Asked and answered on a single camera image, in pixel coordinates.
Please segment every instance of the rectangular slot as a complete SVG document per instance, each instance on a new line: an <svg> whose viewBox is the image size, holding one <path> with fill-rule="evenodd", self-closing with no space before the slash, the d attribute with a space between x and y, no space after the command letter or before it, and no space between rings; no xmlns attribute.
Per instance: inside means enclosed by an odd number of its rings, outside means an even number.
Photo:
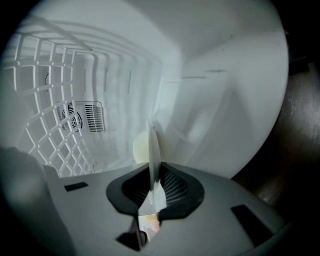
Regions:
<svg viewBox="0 0 320 256"><path fill-rule="evenodd" d="M255 247L273 236L271 231L245 205L232 207L231 210Z"/></svg>
<svg viewBox="0 0 320 256"><path fill-rule="evenodd" d="M82 188L85 188L88 186L89 185L87 183L80 182L80 183L75 183L75 184L71 184L71 185L66 185L66 186L64 186L64 188L67 192L70 192L70 191L82 189Z"/></svg>

